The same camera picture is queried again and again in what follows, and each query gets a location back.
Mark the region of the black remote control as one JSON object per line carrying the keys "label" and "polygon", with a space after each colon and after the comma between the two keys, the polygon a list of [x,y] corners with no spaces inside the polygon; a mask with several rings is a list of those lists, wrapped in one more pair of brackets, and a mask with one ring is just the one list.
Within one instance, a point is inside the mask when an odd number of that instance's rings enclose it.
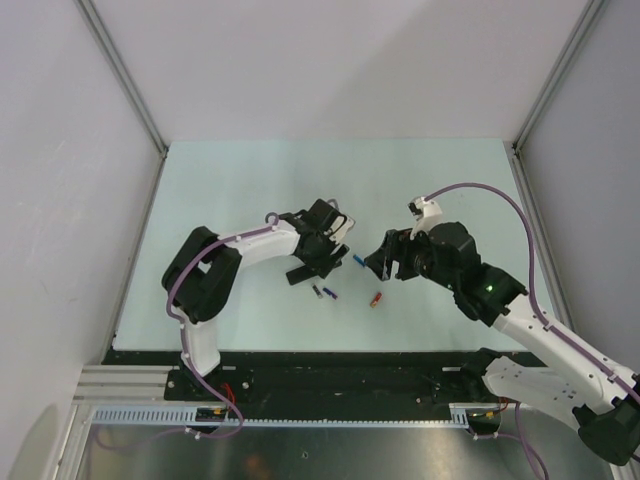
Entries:
{"label": "black remote control", "polygon": [[306,265],[302,265],[286,273],[286,278],[290,286],[298,285],[307,280],[313,279],[318,272]]}

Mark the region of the purple battery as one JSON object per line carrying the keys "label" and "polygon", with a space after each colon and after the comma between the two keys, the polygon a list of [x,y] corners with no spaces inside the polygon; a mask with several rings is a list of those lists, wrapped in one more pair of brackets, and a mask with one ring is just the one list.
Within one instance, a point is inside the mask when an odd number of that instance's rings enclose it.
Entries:
{"label": "purple battery", "polygon": [[330,289],[323,287],[323,291],[324,293],[326,293],[329,297],[331,297],[333,300],[337,300],[338,299],[338,295],[336,293],[334,293],[333,291],[331,291]]}

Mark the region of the red battery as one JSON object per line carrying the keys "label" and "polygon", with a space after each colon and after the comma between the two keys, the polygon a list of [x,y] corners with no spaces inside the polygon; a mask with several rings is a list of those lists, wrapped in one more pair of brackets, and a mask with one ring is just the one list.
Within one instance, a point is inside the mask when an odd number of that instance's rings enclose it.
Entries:
{"label": "red battery", "polygon": [[382,298],[382,293],[381,293],[381,292],[377,292],[377,293],[374,295],[374,297],[373,297],[373,299],[371,300],[371,302],[370,302],[370,307],[371,307],[371,308],[375,308],[375,307],[378,305],[378,303],[379,303],[379,301],[381,300],[381,298]]}

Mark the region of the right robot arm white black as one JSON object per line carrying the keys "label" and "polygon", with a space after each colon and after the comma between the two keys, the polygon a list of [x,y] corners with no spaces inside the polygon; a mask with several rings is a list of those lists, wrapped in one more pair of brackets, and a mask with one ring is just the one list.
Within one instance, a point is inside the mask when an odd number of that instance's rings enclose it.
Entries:
{"label": "right robot arm white black", "polygon": [[606,357],[535,305],[533,294],[482,261],[459,222],[429,231],[389,230],[364,260],[382,281],[423,277],[448,289],[458,309],[510,337],[541,360],[544,374],[489,350],[461,376],[473,401],[491,394],[525,403],[564,423],[601,459],[627,464],[639,447],[639,375]]}

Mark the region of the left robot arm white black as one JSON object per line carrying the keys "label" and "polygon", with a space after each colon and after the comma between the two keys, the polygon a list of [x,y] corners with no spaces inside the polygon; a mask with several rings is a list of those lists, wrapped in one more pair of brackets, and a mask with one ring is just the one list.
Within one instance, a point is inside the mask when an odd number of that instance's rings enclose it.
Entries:
{"label": "left robot arm white black", "polygon": [[180,323],[181,358],[190,369],[186,387],[197,398],[214,397],[221,387],[216,317],[244,269],[279,257],[301,265],[286,273],[291,286],[325,279],[349,252],[346,235],[355,220],[335,200],[316,200],[308,209],[274,213],[256,229],[218,235],[205,226],[191,231],[161,279],[166,313]]}

